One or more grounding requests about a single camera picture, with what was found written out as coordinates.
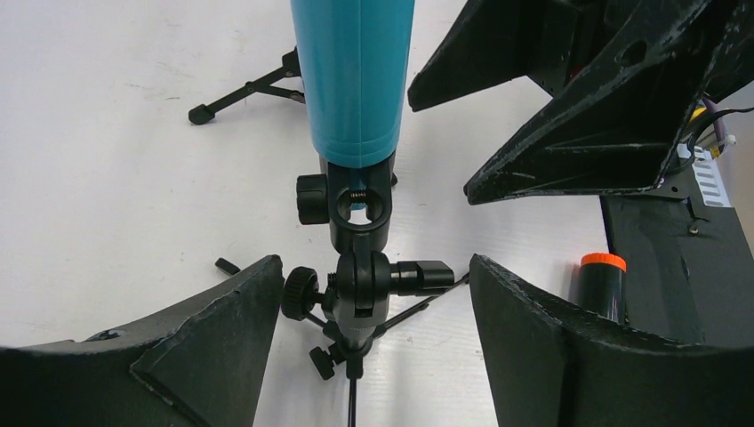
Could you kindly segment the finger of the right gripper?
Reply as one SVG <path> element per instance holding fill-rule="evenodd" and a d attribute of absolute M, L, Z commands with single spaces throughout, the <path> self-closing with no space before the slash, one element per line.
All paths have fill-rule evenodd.
<path fill-rule="evenodd" d="M 472 205 L 656 187 L 703 97 L 753 78 L 750 1 L 640 1 L 465 184 Z"/>
<path fill-rule="evenodd" d="M 468 1 L 407 91 L 412 110 L 529 77 L 554 95 L 590 60 L 587 1 Z"/>

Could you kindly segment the blue toy microphone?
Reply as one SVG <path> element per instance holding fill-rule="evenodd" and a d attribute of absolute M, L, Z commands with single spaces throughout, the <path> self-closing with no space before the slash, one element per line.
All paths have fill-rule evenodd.
<path fill-rule="evenodd" d="M 296 0 L 291 11 L 315 150 L 352 169 L 386 160 L 399 139 L 414 3 Z"/>

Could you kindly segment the black tripod clip stand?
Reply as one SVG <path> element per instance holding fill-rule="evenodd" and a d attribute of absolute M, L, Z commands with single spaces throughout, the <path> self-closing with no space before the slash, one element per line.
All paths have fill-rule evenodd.
<path fill-rule="evenodd" d="M 392 156 L 365 169 L 323 161 L 320 174 L 301 175 L 296 182 L 300 223 L 329 225 L 339 259 L 324 292 L 313 269 L 294 268 L 285 280 L 280 310 L 287 318 L 320 326 L 332 340 L 309 356 L 323 380 L 345 364 L 350 426 L 357 423 L 357 382 L 373 342 L 469 279 L 457 278 L 441 261 L 392 263 L 382 252 L 397 183 L 393 164 Z"/>

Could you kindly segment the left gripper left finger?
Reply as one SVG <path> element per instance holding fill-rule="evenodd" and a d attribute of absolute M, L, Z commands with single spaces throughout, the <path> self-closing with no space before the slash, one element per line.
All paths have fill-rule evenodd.
<path fill-rule="evenodd" d="M 2 425 L 252 425 L 283 282 L 269 255 L 87 340 L 2 348 Z"/>

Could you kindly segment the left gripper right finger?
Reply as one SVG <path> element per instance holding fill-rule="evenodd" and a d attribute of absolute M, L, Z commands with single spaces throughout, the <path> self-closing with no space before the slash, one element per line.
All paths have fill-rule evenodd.
<path fill-rule="evenodd" d="M 469 290 L 500 426 L 750 426 L 753 350 L 602 318 L 487 256 Z"/>

